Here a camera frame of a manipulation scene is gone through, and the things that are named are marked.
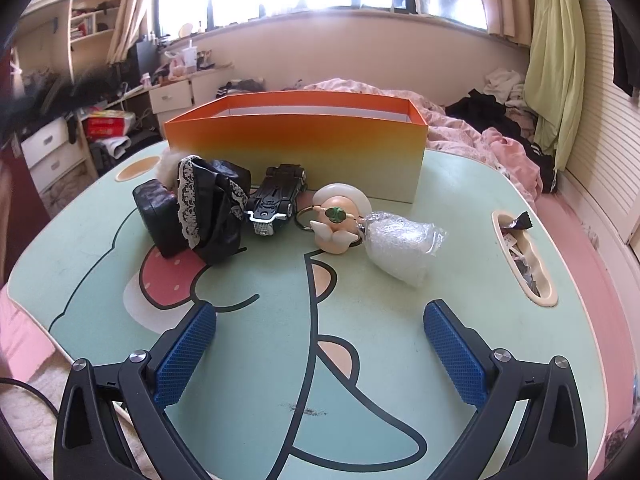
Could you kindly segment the red snack box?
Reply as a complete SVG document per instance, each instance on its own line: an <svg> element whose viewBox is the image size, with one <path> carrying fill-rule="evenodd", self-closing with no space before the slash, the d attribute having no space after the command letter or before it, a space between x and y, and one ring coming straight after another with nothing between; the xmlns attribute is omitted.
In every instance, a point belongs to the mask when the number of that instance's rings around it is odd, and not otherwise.
<svg viewBox="0 0 640 480"><path fill-rule="evenodd" d="M126 136L130 131L136 114L126 110L98 110L91 113L83 122L85 135L91 141Z"/></svg>

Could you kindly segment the black quilted pouch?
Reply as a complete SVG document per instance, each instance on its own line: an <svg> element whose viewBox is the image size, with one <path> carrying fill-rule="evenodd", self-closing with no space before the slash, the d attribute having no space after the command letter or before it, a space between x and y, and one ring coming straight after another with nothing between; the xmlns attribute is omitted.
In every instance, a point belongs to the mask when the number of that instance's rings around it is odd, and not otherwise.
<svg viewBox="0 0 640 480"><path fill-rule="evenodd" d="M151 179L134 188L137 210L160 255L169 259L189 248L178 220L179 205L174 193L159 180Z"/></svg>

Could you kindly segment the white drawer nightstand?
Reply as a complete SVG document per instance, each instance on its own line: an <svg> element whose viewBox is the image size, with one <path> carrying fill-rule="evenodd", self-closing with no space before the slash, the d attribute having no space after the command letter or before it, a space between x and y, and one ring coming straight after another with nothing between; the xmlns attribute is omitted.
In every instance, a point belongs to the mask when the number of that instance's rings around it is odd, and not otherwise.
<svg viewBox="0 0 640 480"><path fill-rule="evenodd" d="M233 74L234 66L228 64L155 86L150 90L152 111L168 113L213 101L218 89L231 80Z"/></svg>

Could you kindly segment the white drawer cabinet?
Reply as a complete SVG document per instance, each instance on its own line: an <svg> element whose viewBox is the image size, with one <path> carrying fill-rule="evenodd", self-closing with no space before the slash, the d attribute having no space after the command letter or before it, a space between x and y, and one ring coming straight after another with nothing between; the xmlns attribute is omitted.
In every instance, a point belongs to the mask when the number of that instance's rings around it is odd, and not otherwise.
<svg viewBox="0 0 640 480"><path fill-rule="evenodd" d="M79 142L68 140L67 122L55 119L21 143L24 159L38 193L55 184L85 160Z"/></svg>

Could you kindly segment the dark hanging garment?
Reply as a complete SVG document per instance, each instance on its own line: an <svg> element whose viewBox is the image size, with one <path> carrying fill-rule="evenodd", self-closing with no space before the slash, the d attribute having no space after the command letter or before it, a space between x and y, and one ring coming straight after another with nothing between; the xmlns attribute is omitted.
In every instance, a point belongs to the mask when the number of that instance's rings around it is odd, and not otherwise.
<svg viewBox="0 0 640 480"><path fill-rule="evenodd" d="M613 82L630 98L638 96L640 89L639 48L631 38L615 11L612 11L614 39Z"/></svg>

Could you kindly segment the green curtain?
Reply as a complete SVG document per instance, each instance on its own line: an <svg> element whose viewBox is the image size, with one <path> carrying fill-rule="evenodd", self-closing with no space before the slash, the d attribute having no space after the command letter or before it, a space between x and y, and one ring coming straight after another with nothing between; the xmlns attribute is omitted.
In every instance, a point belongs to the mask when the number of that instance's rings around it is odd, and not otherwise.
<svg viewBox="0 0 640 480"><path fill-rule="evenodd" d="M580 0L535 0L525 78L526 104L538 115L534 142L563 171L577 136L586 71Z"/></svg>

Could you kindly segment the wall bookshelf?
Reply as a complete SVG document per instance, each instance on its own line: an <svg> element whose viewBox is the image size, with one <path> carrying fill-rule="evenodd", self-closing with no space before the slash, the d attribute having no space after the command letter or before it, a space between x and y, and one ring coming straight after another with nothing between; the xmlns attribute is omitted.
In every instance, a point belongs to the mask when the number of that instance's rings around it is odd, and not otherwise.
<svg viewBox="0 0 640 480"><path fill-rule="evenodd" d="M70 41L115 28L120 0L74 0L70 8Z"/></svg>

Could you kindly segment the clear bubble wrap bag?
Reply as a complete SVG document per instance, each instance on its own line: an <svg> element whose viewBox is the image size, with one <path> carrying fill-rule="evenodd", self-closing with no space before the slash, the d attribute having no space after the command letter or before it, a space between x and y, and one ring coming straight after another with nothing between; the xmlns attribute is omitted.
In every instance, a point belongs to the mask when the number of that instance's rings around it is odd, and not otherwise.
<svg viewBox="0 0 640 480"><path fill-rule="evenodd" d="M420 287L447 232L433 223L372 211L360 222L369 259L382 271L412 287Z"/></svg>

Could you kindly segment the green cartoon lap table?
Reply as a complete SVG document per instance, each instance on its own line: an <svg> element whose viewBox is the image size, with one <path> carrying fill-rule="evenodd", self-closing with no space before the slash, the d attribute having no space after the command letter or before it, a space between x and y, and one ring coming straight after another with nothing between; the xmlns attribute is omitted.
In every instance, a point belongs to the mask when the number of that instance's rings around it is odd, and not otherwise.
<svg viewBox="0 0 640 480"><path fill-rule="evenodd" d="M198 300L217 311L215 339L168 408L191 452L221 479L425 479L473 416L427 341L425 305L446 301L492 348L523 361L565 356L600 464L606 393L582 297L548 231L530 231L558 293L530 300L492 217L526 208L479 162L428 151L410 204L377 210L443 228L420 287L392 278L362 248L319 252L286 226L246 233L241 251L206 268L166 259L134 206L134 181L106 174L34 239L9 295L73 359L120 362L152 346Z"/></svg>

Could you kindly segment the orange gradient cardboard box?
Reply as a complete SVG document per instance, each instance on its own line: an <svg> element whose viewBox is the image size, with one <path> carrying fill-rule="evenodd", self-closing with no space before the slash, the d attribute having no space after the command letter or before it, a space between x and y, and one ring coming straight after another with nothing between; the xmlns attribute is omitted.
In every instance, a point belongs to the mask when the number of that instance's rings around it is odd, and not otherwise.
<svg viewBox="0 0 640 480"><path fill-rule="evenodd" d="M416 195L427 131L407 99L320 90L232 94L165 125L173 150L234 162L255 184L293 164L312 190L342 182L401 203Z"/></svg>

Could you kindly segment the grey clothes pile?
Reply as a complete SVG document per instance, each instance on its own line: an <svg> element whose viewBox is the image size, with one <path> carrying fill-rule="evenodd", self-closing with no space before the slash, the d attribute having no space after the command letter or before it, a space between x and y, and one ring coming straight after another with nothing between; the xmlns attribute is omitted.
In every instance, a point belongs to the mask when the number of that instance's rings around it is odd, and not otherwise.
<svg viewBox="0 0 640 480"><path fill-rule="evenodd" d="M216 91L216 99L231 96L238 93L256 93L266 90L265 81L262 78L231 79L220 86Z"/></svg>

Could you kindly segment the beige left curtain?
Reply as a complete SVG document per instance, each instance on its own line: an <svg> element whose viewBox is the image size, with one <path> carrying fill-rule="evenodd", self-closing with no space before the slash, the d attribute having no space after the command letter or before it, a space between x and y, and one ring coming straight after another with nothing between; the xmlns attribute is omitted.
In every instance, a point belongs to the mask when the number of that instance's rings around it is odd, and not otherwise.
<svg viewBox="0 0 640 480"><path fill-rule="evenodd" d="M129 48L138 40L140 27L148 14L152 0L120 0L113 36L106 62L120 63L127 57Z"/></svg>

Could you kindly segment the black wrapped candy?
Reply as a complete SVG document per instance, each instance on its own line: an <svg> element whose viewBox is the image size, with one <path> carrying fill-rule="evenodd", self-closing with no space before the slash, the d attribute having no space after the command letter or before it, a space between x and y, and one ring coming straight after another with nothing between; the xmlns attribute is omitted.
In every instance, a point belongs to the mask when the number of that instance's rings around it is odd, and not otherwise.
<svg viewBox="0 0 640 480"><path fill-rule="evenodd" d="M506 220L500 224L500 229L503 231L527 231L532 227L532 219L526 211L523 211L516 218Z"/></svg>

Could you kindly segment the white clothes pile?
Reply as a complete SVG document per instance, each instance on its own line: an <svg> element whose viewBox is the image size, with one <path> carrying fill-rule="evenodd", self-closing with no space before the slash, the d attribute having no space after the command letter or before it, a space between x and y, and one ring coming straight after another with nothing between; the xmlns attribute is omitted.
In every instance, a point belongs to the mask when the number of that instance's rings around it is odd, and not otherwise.
<svg viewBox="0 0 640 480"><path fill-rule="evenodd" d="M483 93L506 107L528 109L524 99L524 76L515 70L497 68L486 75Z"/></svg>

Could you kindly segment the black clothes pile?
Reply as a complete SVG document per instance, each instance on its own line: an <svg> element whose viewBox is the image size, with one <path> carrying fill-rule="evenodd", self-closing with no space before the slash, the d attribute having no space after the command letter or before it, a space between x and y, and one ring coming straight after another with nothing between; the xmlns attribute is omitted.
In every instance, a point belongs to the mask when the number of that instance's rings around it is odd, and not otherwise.
<svg viewBox="0 0 640 480"><path fill-rule="evenodd" d="M526 138L525 128L514 120L518 108L507 107L494 96L472 89L458 102L446 106L445 112L450 117L464 120L478 132L495 128L505 138L521 144L528 159L539 169L542 192L551 194L556 191L553 157L544 154L537 143Z"/></svg>

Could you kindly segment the black toy car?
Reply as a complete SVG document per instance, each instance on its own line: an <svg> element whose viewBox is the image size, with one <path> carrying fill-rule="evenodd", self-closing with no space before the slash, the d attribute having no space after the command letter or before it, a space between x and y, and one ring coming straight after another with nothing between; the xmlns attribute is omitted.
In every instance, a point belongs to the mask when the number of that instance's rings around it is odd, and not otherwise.
<svg viewBox="0 0 640 480"><path fill-rule="evenodd" d="M245 212L254 233L273 236L297 212L297 197L306 188L306 170L281 164L267 168L262 183L250 194Z"/></svg>

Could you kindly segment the pink angel figurine keychain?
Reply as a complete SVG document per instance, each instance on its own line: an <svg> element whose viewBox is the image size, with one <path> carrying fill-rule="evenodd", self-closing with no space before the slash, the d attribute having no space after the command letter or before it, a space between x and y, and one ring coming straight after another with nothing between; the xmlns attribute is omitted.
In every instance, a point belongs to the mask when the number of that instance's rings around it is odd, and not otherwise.
<svg viewBox="0 0 640 480"><path fill-rule="evenodd" d="M372 212L370 200L359 188L331 183L314 192L311 202L296 212L296 226L314 236L322 252L341 255L362 242L360 221Z"/></svg>

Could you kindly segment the beige fur pompom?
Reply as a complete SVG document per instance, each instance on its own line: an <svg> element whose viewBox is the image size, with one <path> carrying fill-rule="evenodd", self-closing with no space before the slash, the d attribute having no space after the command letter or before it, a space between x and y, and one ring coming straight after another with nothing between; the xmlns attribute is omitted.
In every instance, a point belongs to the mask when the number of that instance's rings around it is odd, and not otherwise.
<svg viewBox="0 0 640 480"><path fill-rule="evenodd" d="M178 165L188 154L179 151L164 151L155 167L155 177L165 188L176 185Z"/></svg>

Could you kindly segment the black lace-trimmed bag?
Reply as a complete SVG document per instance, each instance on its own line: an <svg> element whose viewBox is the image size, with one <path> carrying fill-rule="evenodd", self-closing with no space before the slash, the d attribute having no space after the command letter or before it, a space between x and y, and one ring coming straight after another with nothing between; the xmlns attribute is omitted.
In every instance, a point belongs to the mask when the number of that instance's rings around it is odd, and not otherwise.
<svg viewBox="0 0 640 480"><path fill-rule="evenodd" d="M226 160L189 155L178 163L182 235L208 266L238 252L251 183L247 169Z"/></svg>

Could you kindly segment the white drink cup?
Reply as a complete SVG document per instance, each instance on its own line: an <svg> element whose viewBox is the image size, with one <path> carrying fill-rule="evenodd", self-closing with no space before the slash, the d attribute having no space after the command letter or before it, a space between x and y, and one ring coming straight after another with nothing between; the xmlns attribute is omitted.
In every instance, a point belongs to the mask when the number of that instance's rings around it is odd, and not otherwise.
<svg viewBox="0 0 640 480"><path fill-rule="evenodd" d="M193 74L198 69L198 48L194 46L192 41L189 45L181 50L184 71L187 74Z"/></svg>

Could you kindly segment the pink floral duvet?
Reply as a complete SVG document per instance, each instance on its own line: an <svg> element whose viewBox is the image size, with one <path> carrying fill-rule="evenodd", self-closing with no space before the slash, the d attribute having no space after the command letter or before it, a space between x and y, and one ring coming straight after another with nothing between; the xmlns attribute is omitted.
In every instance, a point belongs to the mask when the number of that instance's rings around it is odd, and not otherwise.
<svg viewBox="0 0 640 480"><path fill-rule="evenodd" d="M504 136L494 127L476 130L463 119L446 115L445 110L409 90L382 90L350 79L333 78L315 84L306 84L303 90L350 92L394 96L409 100L421 113L428 125L426 147L473 159L498 170L518 189L524 200L533 207L542 193L540 169L525 154L517 140Z"/></svg>

